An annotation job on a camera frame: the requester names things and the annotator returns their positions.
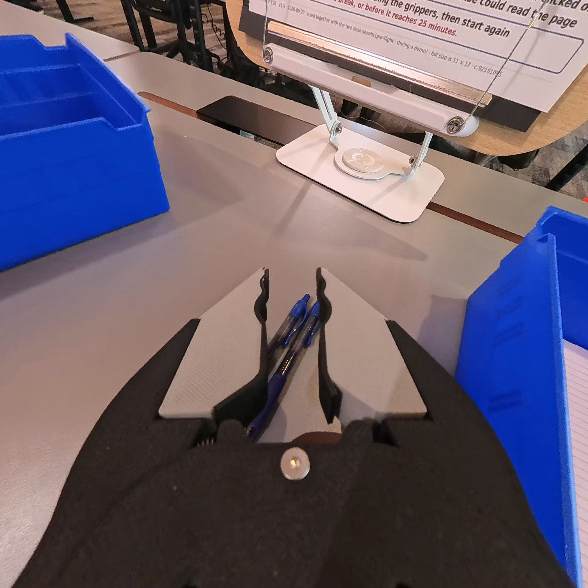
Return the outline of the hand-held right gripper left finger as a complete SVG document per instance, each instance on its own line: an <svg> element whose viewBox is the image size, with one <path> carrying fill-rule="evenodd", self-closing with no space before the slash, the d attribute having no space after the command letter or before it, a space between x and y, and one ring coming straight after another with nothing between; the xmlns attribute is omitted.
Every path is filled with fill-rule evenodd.
<svg viewBox="0 0 588 588"><path fill-rule="evenodd" d="M201 316L161 417L254 420L268 397L268 298L269 270L260 268Z"/></svg>

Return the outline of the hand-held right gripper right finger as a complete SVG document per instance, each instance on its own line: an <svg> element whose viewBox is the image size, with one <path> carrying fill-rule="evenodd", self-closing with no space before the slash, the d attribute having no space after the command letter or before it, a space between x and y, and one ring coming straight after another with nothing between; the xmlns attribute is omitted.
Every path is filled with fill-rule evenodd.
<svg viewBox="0 0 588 588"><path fill-rule="evenodd" d="M328 423L423 418L424 401L386 318L325 268L319 302L319 400Z"/></svg>

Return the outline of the grey desk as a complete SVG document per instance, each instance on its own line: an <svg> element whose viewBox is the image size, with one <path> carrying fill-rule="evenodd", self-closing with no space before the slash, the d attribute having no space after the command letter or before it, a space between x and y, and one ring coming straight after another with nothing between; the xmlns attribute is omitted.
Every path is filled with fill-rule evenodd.
<svg viewBox="0 0 588 588"><path fill-rule="evenodd" d="M454 373L466 300L514 237L550 205L587 216L584 202L430 151L445 174L433 209L394 224L195 117L228 95L313 125L316 110L158 55L106 64L151 109L171 209L1 274L1 587L115 394L255 270L270 269L269 332L322 266Z"/></svg>

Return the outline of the white document stand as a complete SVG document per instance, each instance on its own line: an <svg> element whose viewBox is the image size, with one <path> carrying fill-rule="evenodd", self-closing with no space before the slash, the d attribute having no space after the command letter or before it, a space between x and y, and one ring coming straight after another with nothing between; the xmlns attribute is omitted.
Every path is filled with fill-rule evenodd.
<svg viewBox="0 0 588 588"><path fill-rule="evenodd" d="M235 4L240 22L243 1ZM251 60L276 75L302 82L264 63L262 41L240 30L236 36ZM566 134L574 121L582 122L587 117L573 114L571 107L564 106L573 91L587 88L587 66L548 112L537 110L539 116L528 131L480 120L473 134L465 137L442 134L339 92L309 87L324 122L278 149L277 161L402 224L414 222L422 215L445 180L442 171L425 162L433 136L487 156L511 156L540 148Z"/></svg>

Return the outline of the black phone on table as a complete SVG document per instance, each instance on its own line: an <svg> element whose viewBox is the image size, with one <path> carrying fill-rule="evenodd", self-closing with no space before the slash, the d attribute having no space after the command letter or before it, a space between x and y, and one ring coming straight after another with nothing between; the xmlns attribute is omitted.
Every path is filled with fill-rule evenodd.
<svg viewBox="0 0 588 588"><path fill-rule="evenodd" d="M226 96L196 111L198 119L234 134L286 145L310 132L315 125L235 96Z"/></svg>

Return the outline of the blue retractable pen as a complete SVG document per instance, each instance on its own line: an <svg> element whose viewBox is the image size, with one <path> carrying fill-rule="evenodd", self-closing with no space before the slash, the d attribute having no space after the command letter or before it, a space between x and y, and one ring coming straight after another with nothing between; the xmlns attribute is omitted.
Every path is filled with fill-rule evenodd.
<svg viewBox="0 0 588 588"><path fill-rule="evenodd" d="M282 322L282 325L278 328L273 338L268 343L269 362L273 361L273 358L279 349L287 348L291 338L298 333L299 328L307 318L309 312L307 305L310 297L310 294L307 293L294 304L285 320Z"/></svg>
<svg viewBox="0 0 588 588"><path fill-rule="evenodd" d="M268 423L269 417L274 410L275 403L279 399L279 396L286 385L288 375L294 368L303 349L310 346L315 334L319 330L320 303L318 301L315 302L311 309L308 308L308 311L307 318L299 328L298 333L291 338L288 347L281 348L286 349L286 353L281 360L281 363L276 368L275 373L269 379L267 401L261 412L254 418L246 430L247 437L252 440L259 437L264 426Z"/></svg>

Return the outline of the black metal table frame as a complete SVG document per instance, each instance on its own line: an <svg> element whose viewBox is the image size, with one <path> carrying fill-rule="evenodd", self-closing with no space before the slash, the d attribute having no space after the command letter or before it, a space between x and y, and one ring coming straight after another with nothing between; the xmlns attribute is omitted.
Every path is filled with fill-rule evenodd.
<svg viewBox="0 0 588 588"><path fill-rule="evenodd" d="M222 7L224 33L229 36L218 42L226 50L226 59L213 53L207 46L202 8L211 4ZM232 33L226 1L121 1L124 16L134 44L141 52L164 55L170 59L181 56L184 63L213 72L213 62L222 76L236 78L235 53L237 44ZM173 26L176 39L158 45L152 21Z"/></svg>

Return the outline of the blue plastic bin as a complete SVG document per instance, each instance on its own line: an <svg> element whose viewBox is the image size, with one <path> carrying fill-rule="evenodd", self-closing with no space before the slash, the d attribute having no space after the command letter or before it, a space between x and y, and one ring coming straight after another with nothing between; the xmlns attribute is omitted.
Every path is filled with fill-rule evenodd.
<svg viewBox="0 0 588 588"><path fill-rule="evenodd" d="M170 209L148 112L70 33L1 36L1 270Z"/></svg>
<svg viewBox="0 0 588 588"><path fill-rule="evenodd" d="M456 379L509 454L558 560L584 587L564 341L587 350L587 218L548 207L470 295Z"/></svg>

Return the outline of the lined paper sheet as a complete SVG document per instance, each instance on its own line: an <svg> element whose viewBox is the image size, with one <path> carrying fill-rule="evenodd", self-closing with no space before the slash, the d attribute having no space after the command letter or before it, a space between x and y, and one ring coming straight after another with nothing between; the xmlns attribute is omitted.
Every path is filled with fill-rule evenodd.
<svg viewBox="0 0 588 588"><path fill-rule="evenodd" d="M587 587L587 350L563 342L583 586Z"/></svg>

